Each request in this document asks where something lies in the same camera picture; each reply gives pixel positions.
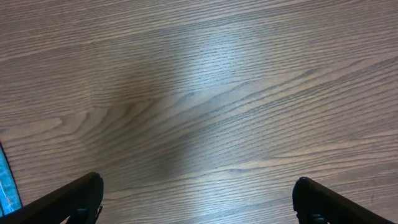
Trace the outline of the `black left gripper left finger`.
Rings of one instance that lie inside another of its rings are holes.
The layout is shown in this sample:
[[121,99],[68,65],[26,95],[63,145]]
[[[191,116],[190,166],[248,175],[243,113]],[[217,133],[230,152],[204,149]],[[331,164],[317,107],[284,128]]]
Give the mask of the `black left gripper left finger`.
[[103,206],[104,182],[90,172],[1,217],[1,224],[95,224]]

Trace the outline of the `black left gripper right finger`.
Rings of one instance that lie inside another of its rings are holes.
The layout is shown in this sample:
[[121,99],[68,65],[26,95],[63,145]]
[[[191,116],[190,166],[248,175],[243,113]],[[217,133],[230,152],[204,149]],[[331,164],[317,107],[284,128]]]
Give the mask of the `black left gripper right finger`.
[[394,224],[308,177],[296,181],[292,201],[300,224]]

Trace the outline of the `light blue shirt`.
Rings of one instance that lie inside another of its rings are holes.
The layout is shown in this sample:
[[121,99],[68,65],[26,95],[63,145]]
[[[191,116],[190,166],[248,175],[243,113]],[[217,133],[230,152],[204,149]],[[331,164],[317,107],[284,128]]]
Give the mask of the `light blue shirt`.
[[1,217],[3,217],[22,208],[22,203],[2,146],[0,149],[0,181]]

